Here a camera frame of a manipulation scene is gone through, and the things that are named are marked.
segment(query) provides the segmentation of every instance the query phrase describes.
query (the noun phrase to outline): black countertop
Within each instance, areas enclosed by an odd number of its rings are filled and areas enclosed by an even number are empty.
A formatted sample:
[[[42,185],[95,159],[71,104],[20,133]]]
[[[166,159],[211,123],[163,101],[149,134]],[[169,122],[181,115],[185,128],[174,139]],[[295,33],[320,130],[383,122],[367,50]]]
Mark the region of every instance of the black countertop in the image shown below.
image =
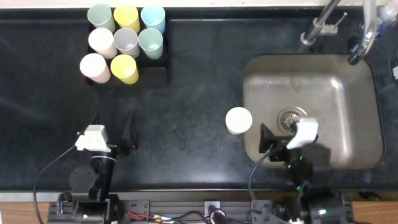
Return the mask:
[[[170,85],[95,90],[79,71],[87,53],[84,9],[2,11],[0,16],[0,190],[31,190],[35,176],[74,144],[95,111],[110,138],[134,114],[139,149],[119,157],[112,190],[246,189],[253,162],[244,136],[224,118],[243,105],[243,70],[260,54],[348,54],[358,37],[361,9],[337,9],[348,18],[334,37],[303,48],[299,37],[319,9],[169,9]],[[375,41],[366,61],[374,71],[385,155],[369,170],[333,170],[336,189],[398,189],[398,86],[388,58],[398,29]],[[74,151],[40,180],[41,190],[68,190],[68,176],[90,163]],[[288,190],[283,169],[260,168],[253,187]]]

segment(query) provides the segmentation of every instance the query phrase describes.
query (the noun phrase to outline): green light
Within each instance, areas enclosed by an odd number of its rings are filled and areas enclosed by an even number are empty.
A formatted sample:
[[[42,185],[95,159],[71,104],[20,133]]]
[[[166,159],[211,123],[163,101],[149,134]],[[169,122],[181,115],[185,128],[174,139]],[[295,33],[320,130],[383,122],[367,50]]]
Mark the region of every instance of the green light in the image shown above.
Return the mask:
[[[324,214],[326,214],[326,209],[321,209],[321,210],[319,210],[319,211],[318,211],[318,214],[319,214],[319,215],[324,215]]]

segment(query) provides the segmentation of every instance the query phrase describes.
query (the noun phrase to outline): stainless steel sink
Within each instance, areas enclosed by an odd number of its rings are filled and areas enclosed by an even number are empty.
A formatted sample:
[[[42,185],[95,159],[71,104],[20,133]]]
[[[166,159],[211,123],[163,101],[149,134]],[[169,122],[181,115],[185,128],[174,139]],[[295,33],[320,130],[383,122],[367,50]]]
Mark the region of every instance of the stainless steel sink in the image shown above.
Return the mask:
[[[379,113],[371,69],[355,66],[346,55],[263,55],[244,73],[244,107],[253,117],[245,132],[248,156],[257,162],[260,124],[275,135],[290,134],[290,118],[308,116],[319,122],[318,142],[331,149],[336,169],[367,169],[381,160]],[[265,160],[264,166],[281,162]]]

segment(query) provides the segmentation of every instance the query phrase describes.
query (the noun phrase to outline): chrome faucet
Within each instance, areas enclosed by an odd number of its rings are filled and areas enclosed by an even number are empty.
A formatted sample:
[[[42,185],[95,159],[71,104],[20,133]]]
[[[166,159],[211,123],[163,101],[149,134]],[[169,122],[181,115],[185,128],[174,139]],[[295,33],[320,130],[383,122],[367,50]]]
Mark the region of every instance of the chrome faucet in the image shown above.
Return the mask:
[[[337,34],[338,24],[345,18],[347,13],[335,25],[326,25],[325,21],[329,18],[331,12],[335,10],[340,0],[331,0],[323,9],[318,18],[315,18],[308,31],[304,32],[300,39],[305,45],[312,45],[318,35],[335,35]],[[377,9],[376,0],[363,0],[364,14],[364,35],[362,41],[358,43],[351,51],[348,57],[350,65],[356,65],[362,60],[371,48],[377,31]]]
[[[363,0],[364,34],[362,41],[355,45],[348,57],[350,65],[356,65],[372,47],[377,32],[376,0]]]

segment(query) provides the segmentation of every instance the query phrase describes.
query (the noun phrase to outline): black tray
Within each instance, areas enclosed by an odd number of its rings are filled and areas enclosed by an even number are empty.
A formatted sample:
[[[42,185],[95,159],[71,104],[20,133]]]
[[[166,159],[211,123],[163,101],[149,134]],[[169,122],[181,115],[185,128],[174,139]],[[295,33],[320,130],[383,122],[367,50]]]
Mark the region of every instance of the black tray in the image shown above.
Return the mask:
[[[139,78],[138,81],[132,85],[128,85],[123,83],[120,79],[111,75],[111,78],[106,83],[96,83],[93,80],[86,78],[86,82],[89,85],[95,87],[114,87],[114,88],[137,88],[137,87],[144,87],[144,88],[162,88],[166,87],[169,84],[169,42],[168,42],[168,24],[169,21],[166,21],[166,30],[163,33],[163,55],[158,59],[150,59],[145,52],[140,49],[140,54],[134,60],[137,63],[137,69]],[[121,27],[115,21],[116,30],[119,30]],[[89,34],[91,31],[95,29],[95,26],[89,23],[88,31]],[[140,17],[140,34],[144,29],[146,29],[145,24],[141,20]],[[96,53],[87,42],[87,53]],[[111,68],[112,59],[105,59],[106,64],[108,65],[109,69]]]

